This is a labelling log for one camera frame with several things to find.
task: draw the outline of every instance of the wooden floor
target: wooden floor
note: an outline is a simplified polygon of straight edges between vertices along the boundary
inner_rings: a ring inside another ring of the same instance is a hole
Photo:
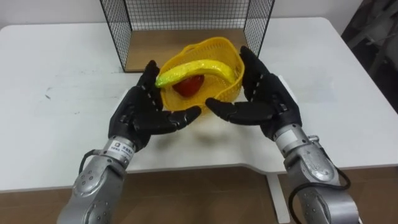
[[[365,224],[398,223],[398,168],[346,173]],[[280,181],[288,196],[286,176]],[[0,194],[0,223],[55,223],[69,196],[69,189]],[[113,223],[277,222],[264,177],[235,167],[128,175]]]

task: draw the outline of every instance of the white wall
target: white wall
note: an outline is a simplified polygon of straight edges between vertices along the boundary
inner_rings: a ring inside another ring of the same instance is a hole
[[[362,0],[276,0],[273,17],[321,16],[342,33]],[[9,24],[103,22],[100,0],[0,0],[0,28]]]

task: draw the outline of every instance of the table leg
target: table leg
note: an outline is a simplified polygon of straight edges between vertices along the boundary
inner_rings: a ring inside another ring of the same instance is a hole
[[[276,216],[278,218],[278,223],[290,223],[290,214],[287,209],[284,194],[282,192],[282,187],[280,186],[277,174],[266,174],[268,180],[269,190],[271,192],[272,202],[274,203],[274,208]]]

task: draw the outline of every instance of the wire mesh cage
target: wire mesh cage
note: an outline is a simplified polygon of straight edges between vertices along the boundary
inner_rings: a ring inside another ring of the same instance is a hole
[[[214,36],[259,54],[275,0],[100,0],[125,72]]]

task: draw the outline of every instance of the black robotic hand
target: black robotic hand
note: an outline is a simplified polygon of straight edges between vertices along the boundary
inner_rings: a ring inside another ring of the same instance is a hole
[[[162,111],[160,89],[155,87],[159,68],[152,60],[136,86],[123,98],[109,123],[108,137],[120,136],[140,150],[153,134],[166,134],[184,128],[201,113],[198,106],[183,111]]]
[[[215,115],[234,124],[260,125],[273,140],[275,132],[288,124],[302,125],[299,107],[279,78],[247,47],[240,56],[245,66],[243,89],[247,102],[225,103],[214,98],[206,105]]]

